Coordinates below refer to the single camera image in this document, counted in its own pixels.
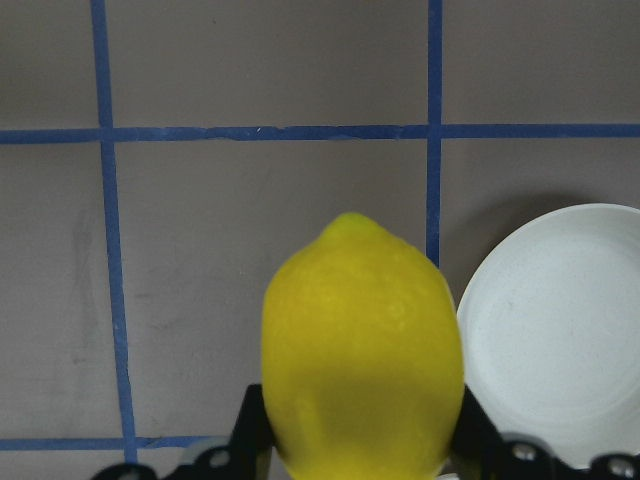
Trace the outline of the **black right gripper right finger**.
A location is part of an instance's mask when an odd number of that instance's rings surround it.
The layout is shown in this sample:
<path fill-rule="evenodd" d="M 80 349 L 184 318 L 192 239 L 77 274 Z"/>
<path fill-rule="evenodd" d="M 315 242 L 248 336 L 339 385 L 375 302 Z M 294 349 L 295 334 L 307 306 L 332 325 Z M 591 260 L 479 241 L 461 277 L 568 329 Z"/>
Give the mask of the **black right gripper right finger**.
<path fill-rule="evenodd" d="M 465 386 L 452 438 L 452 464 L 460 479 L 495 478 L 503 441 L 472 390 Z"/>

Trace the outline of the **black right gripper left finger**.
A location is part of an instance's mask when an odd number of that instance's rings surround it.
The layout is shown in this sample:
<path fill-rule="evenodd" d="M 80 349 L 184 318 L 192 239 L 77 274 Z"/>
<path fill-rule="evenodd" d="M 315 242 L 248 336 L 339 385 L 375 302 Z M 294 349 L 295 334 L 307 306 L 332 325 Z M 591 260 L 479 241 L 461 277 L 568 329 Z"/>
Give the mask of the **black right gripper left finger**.
<path fill-rule="evenodd" d="M 261 384 L 247 387 L 229 443 L 231 478 L 266 480 L 274 436 L 266 414 Z"/>

